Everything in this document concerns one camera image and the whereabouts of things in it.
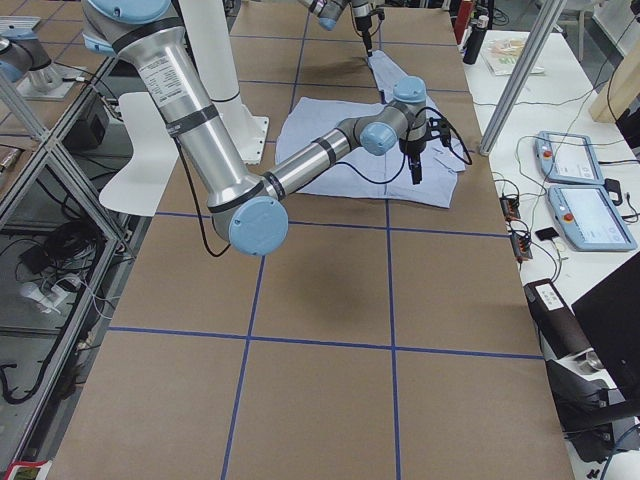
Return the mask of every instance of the robot arm label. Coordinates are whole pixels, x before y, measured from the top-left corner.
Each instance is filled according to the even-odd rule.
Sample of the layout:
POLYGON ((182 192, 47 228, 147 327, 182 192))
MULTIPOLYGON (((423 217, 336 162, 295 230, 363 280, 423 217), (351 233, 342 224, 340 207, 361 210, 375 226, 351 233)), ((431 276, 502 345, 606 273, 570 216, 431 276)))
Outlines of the robot arm label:
POLYGON ((138 73, 158 107, 189 94, 166 56, 140 67, 138 73))

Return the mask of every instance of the black monitor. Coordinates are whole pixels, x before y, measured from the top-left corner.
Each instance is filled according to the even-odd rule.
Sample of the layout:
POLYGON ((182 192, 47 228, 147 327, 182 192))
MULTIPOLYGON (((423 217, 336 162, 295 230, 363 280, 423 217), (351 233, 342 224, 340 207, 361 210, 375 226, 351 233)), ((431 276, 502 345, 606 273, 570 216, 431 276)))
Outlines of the black monitor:
POLYGON ((572 308, 623 396, 639 400, 640 253, 584 294, 572 308))

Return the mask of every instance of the label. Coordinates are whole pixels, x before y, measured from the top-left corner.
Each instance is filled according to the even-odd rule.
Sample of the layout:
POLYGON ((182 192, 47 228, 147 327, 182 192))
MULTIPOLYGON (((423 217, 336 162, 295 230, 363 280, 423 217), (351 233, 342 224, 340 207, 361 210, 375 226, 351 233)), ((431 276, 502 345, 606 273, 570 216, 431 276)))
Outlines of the label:
POLYGON ((139 73, 158 107, 164 107, 188 94, 166 56, 145 65, 139 73))
POLYGON ((549 311, 558 310, 559 308, 564 307, 562 300, 558 298, 558 294, 548 283, 545 285, 538 285, 536 290, 549 311))

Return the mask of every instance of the small device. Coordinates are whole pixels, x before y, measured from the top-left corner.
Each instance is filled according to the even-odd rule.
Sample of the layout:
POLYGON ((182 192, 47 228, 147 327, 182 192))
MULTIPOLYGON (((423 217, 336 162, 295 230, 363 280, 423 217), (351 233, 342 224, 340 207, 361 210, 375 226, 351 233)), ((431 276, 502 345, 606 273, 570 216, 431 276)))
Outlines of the small device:
POLYGON ((576 317, 551 280, 527 283, 524 293, 531 317, 557 358, 591 348, 576 317))
POLYGON ((545 179, 557 183, 604 185, 598 159, 586 135, 540 132, 535 154, 545 179))
POLYGON ((554 185, 548 199, 558 225, 578 251, 628 251, 637 244, 601 186, 554 185))
POLYGON ((544 242, 545 240, 553 240, 560 236, 558 231, 553 227, 541 228, 540 230, 536 230, 535 234, 541 242, 544 242))

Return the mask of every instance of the metal frame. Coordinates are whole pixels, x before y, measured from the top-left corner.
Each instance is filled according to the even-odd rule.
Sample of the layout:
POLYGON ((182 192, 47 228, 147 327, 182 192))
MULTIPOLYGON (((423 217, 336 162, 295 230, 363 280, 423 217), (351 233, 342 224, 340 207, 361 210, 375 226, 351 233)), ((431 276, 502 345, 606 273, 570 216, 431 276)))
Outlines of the metal frame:
POLYGON ((511 109, 516 103, 524 84, 529 78, 531 69, 536 63, 540 52, 547 42, 547 38, 558 21, 567 0, 547 0, 542 5, 540 13, 536 17, 531 33, 518 59, 509 81, 502 92, 498 105, 491 116, 491 120, 480 142, 480 155, 489 155, 498 136, 509 118, 511 109))

